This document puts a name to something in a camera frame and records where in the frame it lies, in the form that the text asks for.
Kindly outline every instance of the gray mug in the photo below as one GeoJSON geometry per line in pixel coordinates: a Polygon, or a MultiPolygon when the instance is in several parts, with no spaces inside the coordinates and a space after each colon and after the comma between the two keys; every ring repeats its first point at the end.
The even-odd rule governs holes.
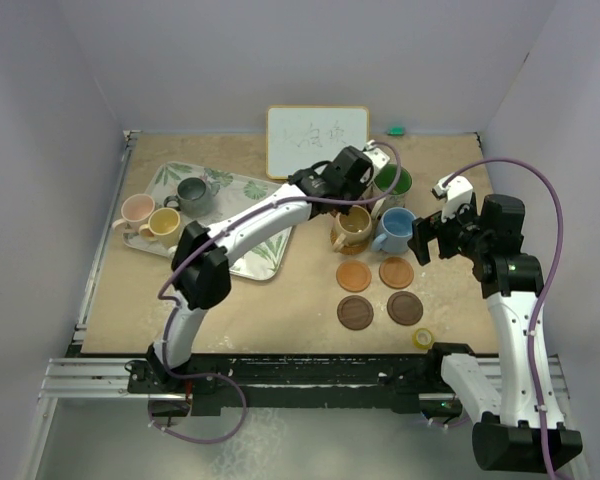
{"type": "Polygon", "coordinates": [[[176,195],[170,195],[164,199],[164,206],[175,202],[172,206],[181,211],[191,219],[203,217],[213,210],[213,195],[209,185],[201,178],[185,178],[178,184],[176,195]]]}

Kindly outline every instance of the pink mug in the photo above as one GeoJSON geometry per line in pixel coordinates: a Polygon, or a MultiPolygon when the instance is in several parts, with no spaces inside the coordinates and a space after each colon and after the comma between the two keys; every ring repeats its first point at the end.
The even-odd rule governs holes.
{"type": "MultiPolygon", "coordinates": [[[[131,195],[122,204],[120,214],[122,218],[111,224],[114,230],[124,226],[123,233],[138,233],[142,225],[147,223],[147,220],[156,209],[156,202],[146,193],[137,193],[131,195]]],[[[150,232],[143,232],[143,235],[152,236],[150,232]]]]}

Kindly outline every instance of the tray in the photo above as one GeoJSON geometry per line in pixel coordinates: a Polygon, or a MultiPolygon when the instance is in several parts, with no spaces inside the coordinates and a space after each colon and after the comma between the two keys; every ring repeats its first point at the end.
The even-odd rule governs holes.
{"type": "MultiPolygon", "coordinates": [[[[156,207],[162,206],[164,199],[176,193],[180,181],[187,177],[203,178],[211,187],[214,196],[214,210],[204,217],[196,218],[202,225],[209,225],[230,218],[246,208],[272,195],[280,185],[255,178],[236,175],[212,168],[201,167],[189,163],[169,162],[162,165],[155,173],[145,193],[156,201],[156,207]]],[[[183,223],[192,219],[182,214],[183,223]]],[[[269,280],[280,268],[280,262],[291,235],[287,228],[253,248],[238,259],[231,267],[233,275],[252,280],[269,280]]],[[[148,253],[168,257],[167,249],[159,242],[147,242],[137,233],[124,234],[125,245],[148,253]]]]}

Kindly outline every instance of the whiteboard frame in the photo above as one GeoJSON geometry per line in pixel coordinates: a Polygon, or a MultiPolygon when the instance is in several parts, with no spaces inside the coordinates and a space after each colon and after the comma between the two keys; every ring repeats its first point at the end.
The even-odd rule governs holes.
{"type": "Polygon", "coordinates": [[[355,109],[362,109],[365,110],[367,112],[367,142],[369,141],[369,136],[371,135],[371,112],[369,112],[369,109],[367,107],[364,107],[362,105],[270,105],[269,108],[267,108],[267,114],[266,114],[266,128],[265,128],[265,138],[266,138],[266,149],[265,149],[265,173],[267,175],[267,177],[271,178],[272,180],[286,180],[287,177],[274,177],[272,175],[269,174],[269,110],[271,110],[272,108],[288,108],[288,109],[292,109],[292,108],[355,108],[355,109]]]}

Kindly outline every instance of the whiteboard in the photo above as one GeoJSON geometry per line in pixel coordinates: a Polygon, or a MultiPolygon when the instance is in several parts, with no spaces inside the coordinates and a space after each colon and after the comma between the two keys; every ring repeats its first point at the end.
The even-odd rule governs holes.
{"type": "Polygon", "coordinates": [[[366,107],[276,105],[267,111],[267,176],[286,179],[369,139],[366,107]]]}

